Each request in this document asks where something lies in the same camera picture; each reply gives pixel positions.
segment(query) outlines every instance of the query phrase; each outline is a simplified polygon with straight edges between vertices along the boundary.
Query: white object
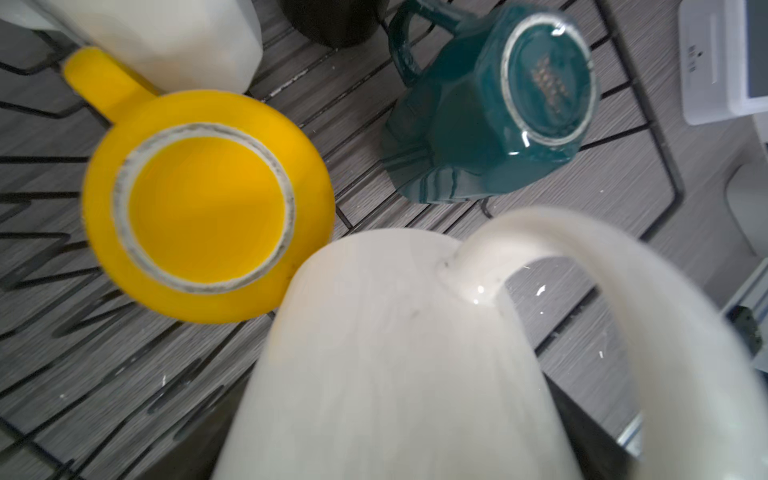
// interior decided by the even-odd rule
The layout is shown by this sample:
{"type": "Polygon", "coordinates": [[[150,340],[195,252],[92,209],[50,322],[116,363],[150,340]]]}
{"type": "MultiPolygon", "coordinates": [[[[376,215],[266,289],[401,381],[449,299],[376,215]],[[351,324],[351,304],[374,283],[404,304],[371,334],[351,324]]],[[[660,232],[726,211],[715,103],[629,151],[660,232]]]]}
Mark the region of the white object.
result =
{"type": "Polygon", "coordinates": [[[627,339],[638,478],[768,478],[768,404],[714,306],[648,247],[552,208],[464,243],[373,230],[299,268],[214,471],[270,478],[580,478],[505,279],[565,254],[627,339]]]}
{"type": "Polygon", "coordinates": [[[686,122],[768,111],[768,2],[683,0],[678,21],[686,122]]]}
{"type": "Polygon", "coordinates": [[[250,0],[36,0],[165,92],[244,93],[261,62],[250,0]]]}
{"type": "Polygon", "coordinates": [[[32,30],[55,30],[51,22],[24,0],[0,0],[0,19],[32,30]]]}
{"type": "Polygon", "coordinates": [[[739,167],[726,185],[725,198],[752,250],[768,257],[768,163],[739,167]]]}

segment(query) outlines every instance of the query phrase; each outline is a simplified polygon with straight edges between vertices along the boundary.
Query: dish rack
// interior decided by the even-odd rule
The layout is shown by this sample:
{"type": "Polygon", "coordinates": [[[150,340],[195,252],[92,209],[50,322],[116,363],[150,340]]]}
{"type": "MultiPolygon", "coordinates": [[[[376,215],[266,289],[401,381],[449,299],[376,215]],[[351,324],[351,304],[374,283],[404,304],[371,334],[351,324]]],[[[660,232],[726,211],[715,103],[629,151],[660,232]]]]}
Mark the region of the dish rack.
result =
{"type": "MultiPolygon", "coordinates": [[[[465,0],[455,0],[460,5],[465,0]]],[[[496,8],[504,3],[501,0],[493,4],[485,2],[488,6],[496,8]]],[[[640,235],[642,240],[649,240],[669,219],[674,215],[682,203],[684,190],[680,174],[672,161],[672,157],[664,141],[661,129],[650,107],[648,97],[639,82],[637,72],[632,65],[630,55],[621,34],[617,22],[606,0],[567,0],[560,6],[561,10],[570,11],[577,2],[594,3],[600,19],[604,24],[606,35],[591,43],[591,49],[595,50],[603,45],[610,44],[615,50],[621,68],[626,75],[626,81],[604,91],[601,100],[610,98],[624,91],[631,91],[644,118],[644,123],[628,128],[618,133],[589,141],[581,147],[582,151],[611,142],[619,141],[642,131],[650,133],[657,150],[658,158],[668,179],[672,191],[672,200],[640,235]]],[[[257,9],[262,6],[257,0],[257,9]]],[[[387,19],[394,14],[397,5],[390,5],[385,18],[380,20],[381,28],[387,32],[387,19]]],[[[285,41],[296,32],[289,26],[281,26],[279,31],[267,33],[273,25],[283,23],[271,22],[267,19],[263,25],[265,42],[263,44],[265,58],[270,49],[285,41]]],[[[426,26],[420,33],[412,36],[414,46],[428,41],[435,32],[434,25],[426,26]]],[[[58,71],[59,63],[69,55],[74,46],[65,45],[43,31],[35,31],[37,35],[50,48],[50,55],[36,65],[28,68],[19,68],[0,62],[0,69],[18,76],[34,76],[43,71],[58,71]]],[[[321,51],[312,61],[301,68],[291,71],[269,93],[256,96],[257,100],[269,102],[283,92],[290,89],[292,84],[302,77],[310,74],[314,69],[328,64],[333,57],[339,54],[338,49],[321,51]]],[[[391,59],[382,61],[375,68],[368,70],[359,76],[351,86],[333,99],[327,101],[319,108],[314,109],[305,116],[303,121],[297,122],[299,127],[305,128],[321,115],[330,111],[344,98],[360,89],[366,82],[371,81],[379,72],[390,66],[391,59]]],[[[267,73],[275,71],[289,71],[290,63],[285,65],[270,66],[268,72],[260,71],[253,86],[265,77],[267,73]]],[[[332,157],[336,152],[358,141],[361,136],[372,127],[380,123],[395,105],[393,98],[384,108],[375,111],[367,111],[364,118],[358,119],[359,126],[351,134],[338,139],[335,144],[324,152],[324,158],[332,157]]],[[[26,107],[21,104],[13,104],[0,101],[0,109],[13,111],[18,114],[32,115],[50,120],[62,120],[73,115],[89,111],[90,115],[104,127],[109,122],[84,101],[77,101],[73,105],[59,111],[44,111],[37,108],[26,107]]],[[[81,168],[88,162],[88,157],[24,157],[4,156],[0,157],[0,166],[14,167],[24,165],[55,165],[57,168],[81,168]]],[[[342,200],[350,194],[365,189],[373,178],[379,176],[383,169],[378,164],[367,167],[362,172],[356,173],[343,187],[336,190],[336,199],[342,200]]],[[[99,266],[88,266],[56,273],[40,274],[39,272],[57,259],[61,259],[73,253],[83,253],[88,250],[88,242],[65,231],[6,231],[2,224],[11,219],[18,219],[24,215],[31,215],[32,206],[41,202],[56,200],[77,200],[78,191],[4,191],[0,193],[0,252],[4,244],[14,242],[28,245],[45,243],[43,247],[35,250],[33,254],[16,263],[6,271],[0,271],[0,289],[6,293],[23,294],[34,299],[38,308],[30,315],[21,319],[3,319],[2,331],[0,331],[0,354],[4,346],[13,346],[24,335],[32,330],[41,330],[48,333],[39,344],[45,350],[46,342],[58,345],[62,341],[65,347],[57,347],[60,351],[50,358],[45,358],[39,365],[26,371],[25,366],[18,366],[24,370],[24,374],[10,377],[12,381],[0,383],[0,472],[8,473],[0,475],[4,478],[133,478],[145,470],[163,453],[171,449],[174,444],[183,439],[194,427],[215,410],[227,397],[229,392],[242,386],[247,381],[253,366],[258,358],[261,344],[269,331],[274,312],[256,319],[238,323],[237,325],[199,326],[191,325],[172,319],[160,319],[157,324],[161,327],[155,329],[150,335],[141,337],[138,333],[138,316],[153,318],[150,313],[134,302],[124,298],[124,294],[105,279],[105,275],[99,266]],[[56,294],[49,295],[54,285],[66,287],[54,288],[56,294]],[[121,361],[109,364],[105,371],[99,371],[90,379],[88,387],[77,389],[76,396],[61,394],[61,402],[53,409],[46,410],[45,417],[35,420],[31,425],[16,425],[8,419],[3,403],[14,398],[30,399],[34,402],[35,393],[51,395],[43,383],[52,382],[49,379],[52,373],[57,377],[67,377],[68,372],[82,371],[83,365],[88,362],[96,366],[102,358],[99,349],[101,345],[114,342],[120,331],[130,329],[136,337],[141,337],[136,345],[130,345],[121,353],[121,361]],[[182,366],[178,366],[170,375],[163,375],[162,381],[157,383],[157,388],[147,389],[147,376],[150,369],[147,364],[163,362],[168,356],[180,352],[182,347],[175,346],[169,349],[169,344],[176,342],[182,334],[187,335],[189,345],[184,351],[189,353],[189,359],[182,366]],[[132,388],[143,393],[139,399],[131,399],[129,406],[122,406],[117,420],[108,413],[98,413],[99,419],[109,419],[109,425],[102,429],[92,429],[87,437],[84,449],[63,448],[67,440],[56,441],[51,438],[66,437],[72,434],[69,442],[78,442],[78,435],[84,435],[83,430],[73,425],[79,425],[77,420],[87,418],[84,409],[91,409],[97,399],[102,410],[109,410],[108,396],[105,392],[112,392],[118,398],[123,399],[126,392],[132,388]],[[71,456],[62,456],[60,452],[77,452],[71,456]]],[[[402,198],[396,192],[390,193],[383,200],[357,218],[350,218],[338,206],[336,207],[336,229],[334,238],[344,237],[352,233],[369,228],[381,227],[382,218],[389,216],[389,224],[399,227],[418,227],[437,230],[451,234],[462,222],[472,214],[481,212],[487,218],[493,218],[489,199],[445,205],[410,205],[410,214],[407,218],[392,214],[393,208],[402,202],[402,198]],[[432,221],[424,224],[425,219],[439,218],[441,221],[432,221]]],[[[556,325],[556,327],[535,348],[541,355],[573,322],[578,320],[579,312],[590,302],[597,298],[598,293],[593,288],[578,303],[573,310],[556,325]]]]}

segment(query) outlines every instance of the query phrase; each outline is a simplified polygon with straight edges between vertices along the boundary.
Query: dark cup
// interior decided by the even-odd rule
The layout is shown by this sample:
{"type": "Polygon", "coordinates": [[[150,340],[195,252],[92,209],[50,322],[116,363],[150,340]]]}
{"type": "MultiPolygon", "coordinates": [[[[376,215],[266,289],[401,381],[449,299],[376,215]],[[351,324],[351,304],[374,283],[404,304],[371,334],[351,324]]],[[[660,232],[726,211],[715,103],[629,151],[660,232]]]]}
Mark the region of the dark cup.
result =
{"type": "Polygon", "coordinates": [[[280,0],[302,35],[329,47],[351,47],[371,38],[388,0],[280,0]]]}

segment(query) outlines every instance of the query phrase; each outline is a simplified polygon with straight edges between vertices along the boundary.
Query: white ceramic jug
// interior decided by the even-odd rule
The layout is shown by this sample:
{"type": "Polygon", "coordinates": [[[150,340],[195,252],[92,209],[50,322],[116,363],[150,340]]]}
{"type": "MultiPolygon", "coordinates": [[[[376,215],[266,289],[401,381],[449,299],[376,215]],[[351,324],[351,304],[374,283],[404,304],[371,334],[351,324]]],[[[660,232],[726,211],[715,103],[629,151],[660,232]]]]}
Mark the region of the white ceramic jug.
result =
{"type": "Polygon", "coordinates": [[[250,0],[32,0],[165,92],[244,93],[261,62],[250,0]]]}
{"type": "Polygon", "coordinates": [[[464,243],[374,230],[299,269],[216,480],[580,478],[505,279],[575,258],[627,340],[644,412],[636,478],[768,478],[768,404],[713,305],[645,245],[563,210],[464,243]]]}

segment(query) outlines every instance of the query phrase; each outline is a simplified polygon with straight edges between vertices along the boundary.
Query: black wire dish rack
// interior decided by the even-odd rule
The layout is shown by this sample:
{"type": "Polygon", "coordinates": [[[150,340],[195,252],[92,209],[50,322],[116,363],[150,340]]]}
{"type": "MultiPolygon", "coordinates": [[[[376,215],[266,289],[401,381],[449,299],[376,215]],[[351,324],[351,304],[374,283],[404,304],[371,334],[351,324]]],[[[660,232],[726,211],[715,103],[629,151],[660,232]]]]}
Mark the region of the black wire dish rack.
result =
{"type": "MultiPolygon", "coordinates": [[[[470,0],[455,0],[455,2],[457,5],[465,6],[470,0]]],[[[607,48],[613,48],[613,55],[618,59],[625,78],[621,83],[604,90],[601,100],[605,101],[630,91],[642,119],[640,124],[588,141],[581,150],[589,151],[643,131],[650,135],[656,158],[660,161],[660,166],[668,179],[670,201],[655,220],[641,232],[640,238],[647,241],[680,206],[684,195],[683,185],[606,0],[568,0],[560,9],[570,10],[577,5],[577,2],[589,5],[594,3],[594,10],[599,15],[601,28],[605,33],[591,43],[591,49],[597,51],[604,45],[610,45],[607,48]]],[[[487,4],[485,6],[487,11],[491,7],[498,7],[504,3],[504,0],[495,5],[493,2],[474,1],[477,5],[483,3],[487,4]]],[[[262,7],[257,2],[257,10],[262,7]]],[[[381,21],[385,32],[386,19],[391,18],[395,10],[396,5],[391,6],[386,17],[381,21]]],[[[260,18],[262,18],[266,39],[263,45],[266,63],[271,49],[277,48],[281,43],[293,41],[292,39],[298,36],[284,19],[265,20],[262,12],[260,12],[260,18]]],[[[433,55],[440,48],[438,44],[441,40],[437,35],[439,29],[434,31],[435,26],[426,23],[418,25],[418,22],[414,22],[414,24],[416,29],[416,33],[412,35],[414,49],[416,50],[419,45],[432,42],[436,46],[433,45],[427,50],[433,55]]],[[[64,45],[54,40],[45,32],[35,31],[34,33],[48,45],[51,50],[50,55],[44,61],[29,68],[17,68],[0,63],[2,70],[19,76],[34,76],[48,70],[57,71],[59,62],[74,48],[73,45],[64,45]]],[[[290,58],[266,67],[263,65],[248,94],[260,101],[272,103],[277,98],[283,98],[285,92],[290,91],[292,85],[301,81],[302,78],[317,69],[327,68],[342,52],[311,45],[306,40],[302,42],[301,48],[296,49],[295,54],[290,58]],[[301,58],[311,58],[311,60],[297,67],[301,58]],[[266,78],[276,76],[281,77],[281,81],[264,85],[266,78]],[[269,88],[269,91],[260,94],[260,89],[264,88],[269,88]]],[[[374,68],[367,67],[362,74],[355,71],[356,67],[348,68],[349,75],[356,75],[349,82],[349,86],[321,104],[313,104],[312,101],[307,100],[308,97],[295,100],[294,103],[303,104],[299,110],[303,109],[306,113],[302,114],[303,120],[296,121],[294,118],[294,121],[305,132],[311,129],[312,133],[316,133],[319,129],[315,127],[318,120],[324,115],[332,114],[333,109],[340,102],[345,101],[345,98],[354,92],[361,91],[361,88],[369,84],[372,79],[393,71],[390,67],[392,61],[386,52],[380,58],[381,61],[374,68]]],[[[392,91],[380,92],[381,97],[376,101],[384,104],[382,108],[370,108],[370,111],[365,112],[364,118],[353,119],[357,127],[351,133],[333,138],[326,142],[325,147],[319,147],[329,167],[332,167],[333,159],[337,154],[359,142],[367,141],[366,135],[380,128],[401,91],[402,86],[399,85],[392,91]]],[[[99,123],[105,127],[109,125],[84,101],[77,101],[60,111],[43,111],[0,101],[0,109],[51,120],[70,118],[88,109],[99,123]]],[[[82,169],[87,162],[88,157],[0,157],[0,167],[56,164],[62,168],[69,165],[82,169]]],[[[475,218],[475,222],[487,220],[493,218],[493,213],[498,213],[499,210],[494,208],[493,199],[450,206],[408,204],[391,188],[391,185],[381,190],[378,196],[373,195],[376,199],[375,203],[360,203],[355,204],[356,208],[344,209],[339,205],[345,202],[349,204],[349,199],[362,190],[378,188],[377,182],[384,178],[382,167],[375,161],[370,164],[358,162],[356,165],[355,168],[345,168],[343,175],[347,177],[340,187],[334,182],[337,200],[335,238],[383,226],[417,227],[454,234],[459,227],[468,223],[468,219],[475,218]],[[477,220],[478,214],[481,214],[482,219],[477,220]]],[[[35,203],[78,198],[78,191],[2,192],[0,207],[5,209],[0,210],[0,227],[4,223],[8,224],[11,219],[32,215],[32,206],[35,203]]],[[[56,259],[73,253],[86,253],[88,242],[80,238],[65,231],[0,231],[0,246],[9,242],[34,243],[34,245],[43,242],[44,245],[9,270],[0,272],[0,289],[7,293],[2,298],[8,298],[8,295],[23,295],[34,299],[38,306],[31,315],[24,318],[2,320],[2,328],[5,330],[0,332],[0,354],[3,353],[1,350],[3,346],[12,345],[14,341],[33,329],[42,329],[47,332],[52,342],[64,342],[63,345],[65,345],[57,347],[58,350],[53,356],[46,357],[45,354],[41,354],[40,357],[45,358],[32,369],[12,365],[12,369],[17,369],[23,374],[11,375],[12,381],[0,384],[0,436],[7,437],[5,441],[0,440],[0,472],[5,470],[8,473],[7,476],[2,475],[4,478],[133,478],[170,449],[175,442],[192,431],[206,415],[222,403],[227,393],[247,381],[258,358],[261,343],[274,318],[274,313],[268,313],[260,318],[226,326],[198,326],[172,319],[162,319],[155,323],[157,328],[146,336],[142,336],[138,333],[141,325],[137,324],[140,322],[136,322],[135,319],[141,315],[150,314],[130,299],[125,299],[124,294],[104,278],[105,275],[98,266],[87,266],[64,272],[39,273],[56,259]],[[54,284],[65,286],[58,288],[53,296],[46,288],[54,284]],[[126,346],[127,350],[121,352],[121,361],[104,362],[108,364],[108,368],[105,367],[106,370],[102,369],[104,371],[95,373],[88,382],[85,382],[87,386],[78,389],[77,395],[62,394],[58,405],[48,407],[44,412],[45,415],[35,419],[31,425],[17,425],[8,417],[4,401],[15,397],[33,398],[35,392],[40,391],[39,387],[35,387],[37,384],[52,381],[47,376],[58,375],[67,370],[70,365],[100,362],[100,353],[93,352],[100,352],[98,350],[100,346],[115,341],[118,338],[116,334],[125,329],[132,329],[131,332],[136,335],[134,338],[138,339],[135,343],[126,346]],[[196,333],[197,336],[194,338],[198,340],[194,340],[193,334],[189,332],[196,333]],[[187,343],[176,342],[180,346],[175,347],[176,350],[169,350],[168,345],[182,334],[188,334],[185,337],[187,343]],[[186,352],[187,361],[171,369],[170,375],[163,375],[157,387],[147,387],[144,381],[150,372],[150,369],[146,368],[147,361],[154,359],[154,362],[163,362],[163,358],[167,359],[168,356],[180,350],[186,352]],[[135,391],[141,391],[138,397],[131,398],[130,402],[124,402],[121,409],[115,409],[111,414],[99,417],[109,418],[108,422],[103,422],[106,426],[85,429],[88,430],[87,438],[79,438],[72,434],[72,438],[66,439],[72,423],[77,421],[71,419],[72,417],[77,416],[79,419],[88,417],[82,411],[91,408],[96,399],[106,401],[109,394],[105,392],[111,392],[122,398],[121,392],[132,390],[134,387],[135,391]],[[65,440],[58,442],[50,440],[51,435],[57,435],[57,438],[63,436],[65,440]],[[68,442],[79,446],[77,448],[61,447],[68,442]]],[[[594,288],[589,290],[570,313],[561,317],[549,329],[549,333],[537,342],[536,353],[541,355],[545,352],[558,335],[578,319],[578,313],[597,295],[594,288]]],[[[46,345],[41,345],[41,349],[46,350],[46,345]]]]}

